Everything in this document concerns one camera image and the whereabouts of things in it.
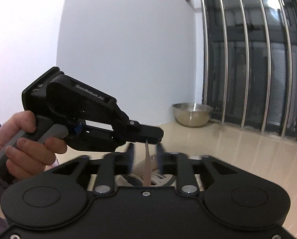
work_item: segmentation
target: window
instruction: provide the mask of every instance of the window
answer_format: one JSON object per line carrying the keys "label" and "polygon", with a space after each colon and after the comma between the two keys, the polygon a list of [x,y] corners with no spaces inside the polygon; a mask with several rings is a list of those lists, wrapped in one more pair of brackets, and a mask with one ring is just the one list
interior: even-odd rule
{"label": "window", "polygon": [[[292,50],[292,92],[286,136],[297,138],[297,2],[283,0]],[[246,43],[240,0],[223,0],[228,39],[228,87],[225,121],[241,125],[246,88]],[[268,48],[259,0],[243,0],[249,37],[249,93],[245,125],[261,129],[268,85]],[[287,105],[288,45],[278,0],[263,0],[271,46],[271,93],[265,131],[281,135]],[[224,30],[219,0],[205,0],[208,15],[207,104],[221,120],[224,100]]]}

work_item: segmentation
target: stainless steel bowl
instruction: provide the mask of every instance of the stainless steel bowl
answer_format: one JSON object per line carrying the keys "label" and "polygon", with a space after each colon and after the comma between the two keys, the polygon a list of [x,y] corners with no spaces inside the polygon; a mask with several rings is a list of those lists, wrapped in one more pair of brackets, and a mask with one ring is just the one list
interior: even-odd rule
{"label": "stainless steel bowl", "polygon": [[198,103],[173,104],[173,114],[176,120],[187,127],[200,127],[208,122],[213,108]]}

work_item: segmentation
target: floor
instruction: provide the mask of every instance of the floor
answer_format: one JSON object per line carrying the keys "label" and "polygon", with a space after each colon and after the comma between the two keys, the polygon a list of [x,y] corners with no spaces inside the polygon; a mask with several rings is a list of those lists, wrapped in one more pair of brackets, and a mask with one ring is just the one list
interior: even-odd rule
{"label": "floor", "polygon": [[[297,238],[297,142],[217,123],[187,128],[171,122],[160,127],[165,132],[162,143],[168,152],[183,152],[189,156],[212,155],[282,186],[291,198],[291,209],[283,226]],[[136,144],[135,148],[136,164],[145,158],[145,145]],[[150,146],[150,154],[154,153],[154,146]],[[63,163],[81,154],[89,154],[93,159],[103,156],[103,153],[81,153],[69,148],[58,159]]]}

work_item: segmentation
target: human hand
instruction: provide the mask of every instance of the human hand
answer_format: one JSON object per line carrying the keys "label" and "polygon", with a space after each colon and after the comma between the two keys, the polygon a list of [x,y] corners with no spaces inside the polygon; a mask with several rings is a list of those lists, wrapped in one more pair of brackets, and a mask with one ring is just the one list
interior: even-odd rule
{"label": "human hand", "polygon": [[[0,149],[13,138],[21,129],[27,133],[36,130],[36,118],[31,111],[14,114],[0,128]],[[40,144],[26,138],[19,138],[18,149],[8,146],[6,162],[8,171],[18,180],[30,178],[45,170],[46,165],[51,165],[56,160],[57,154],[67,151],[66,143],[56,137],[49,137],[45,144]]]}

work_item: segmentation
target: metal window railing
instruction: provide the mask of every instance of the metal window railing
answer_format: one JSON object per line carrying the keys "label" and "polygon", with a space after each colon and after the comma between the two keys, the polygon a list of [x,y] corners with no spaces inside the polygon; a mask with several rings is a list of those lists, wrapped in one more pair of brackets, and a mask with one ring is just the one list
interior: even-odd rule
{"label": "metal window railing", "polygon": [[[203,9],[203,24],[204,24],[204,50],[205,50],[205,71],[204,71],[204,104],[207,104],[207,89],[208,89],[208,67],[209,67],[209,40],[208,40],[208,25],[207,25],[207,8],[205,5],[205,0],[202,1],[202,9]],[[243,116],[241,127],[244,128],[246,114],[247,114],[247,105],[248,105],[248,96],[249,96],[249,80],[250,80],[250,52],[249,52],[249,37],[248,37],[248,28],[246,22],[246,15],[243,0],[240,1],[241,15],[243,20],[243,28],[244,28],[244,36],[245,36],[245,50],[246,50],[246,84],[245,84],[245,94],[244,94],[244,104],[243,104]],[[290,106],[291,106],[291,94],[292,94],[292,78],[293,78],[293,69],[292,69],[292,45],[290,38],[289,25],[286,18],[284,2],[283,0],[278,0],[280,4],[281,14],[284,22],[285,32],[286,32],[286,40],[287,40],[287,51],[288,51],[288,85],[287,85],[287,93],[286,93],[286,107],[285,107],[285,118],[282,126],[281,137],[285,136],[286,127],[289,120],[290,115]],[[221,123],[225,123],[225,113],[226,113],[226,104],[227,104],[227,89],[228,89],[228,39],[227,39],[227,24],[225,18],[225,10],[223,0],[219,0],[220,9],[222,15],[223,22],[223,30],[224,30],[224,58],[225,58],[225,73],[224,73],[224,98],[223,98],[223,110],[222,110],[222,118]],[[271,43],[270,43],[270,35],[269,35],[269,27],[267,21],[267,15],[265,11],[265,6],[263,0],[259,0],[263,21],[265,26],[265,33],[267,39],[267,57],[268,57],[268,80],[267,80],[267,96],[266,96],[266,104],[264,111],[264,118],[261,127],[261,133],[265,133],[267,118],[268,118],[268,109],[269,109],[269,101],[270,101],[270,93],[271,93],[271,74],[272,74],[272,56],[271,56]]]}

